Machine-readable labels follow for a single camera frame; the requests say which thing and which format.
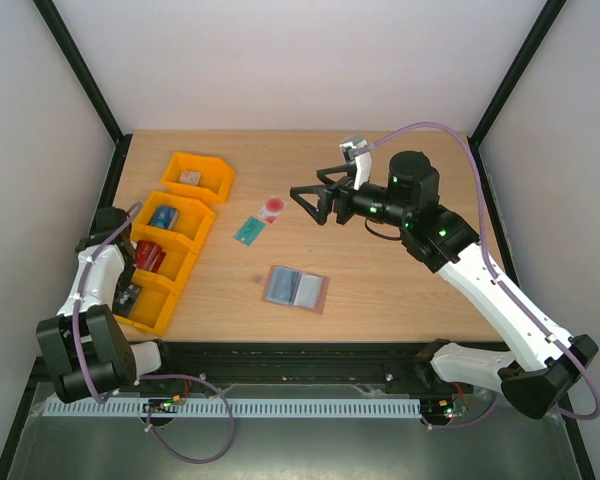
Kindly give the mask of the teal credit card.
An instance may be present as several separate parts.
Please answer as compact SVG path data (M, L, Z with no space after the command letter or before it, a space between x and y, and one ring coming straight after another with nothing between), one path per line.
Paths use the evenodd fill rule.
M234 239L245 246L251 246L262 233L265 223L257 217L250 216L234 235Z

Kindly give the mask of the pink card holder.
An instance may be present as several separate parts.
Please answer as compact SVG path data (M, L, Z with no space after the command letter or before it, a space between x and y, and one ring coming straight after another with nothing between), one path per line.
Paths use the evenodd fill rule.
M272 265L254 278L262 288L261 300L270 304L321 315L330 279L327 276L282 265Z

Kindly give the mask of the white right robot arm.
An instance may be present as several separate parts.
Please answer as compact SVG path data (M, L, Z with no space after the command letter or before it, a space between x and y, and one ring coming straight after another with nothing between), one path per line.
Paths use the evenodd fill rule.
M323 225L335 214L398 228L406 251L462 293L504 340L504 351L436 340L416 357L416 379L435 392L447 383L491 390L520 413L540 419L581 378L598 352L588 335L573 336L546 317L502 271L485 241L439 202L440 175L422 152L389 162L388 183L369 182L369 157L317 171L319 184L290 190L291 198Z

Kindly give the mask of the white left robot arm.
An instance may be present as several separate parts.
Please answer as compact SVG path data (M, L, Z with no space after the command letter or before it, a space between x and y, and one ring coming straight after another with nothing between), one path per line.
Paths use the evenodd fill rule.
M127 306L135 273L132 222L142 207L101 208L90 234L75 249L76 275L55 316L36 327L36 339L57 397L70 404L86 398L103 404L117 389L159 371L159 340L130 344L114 317Z

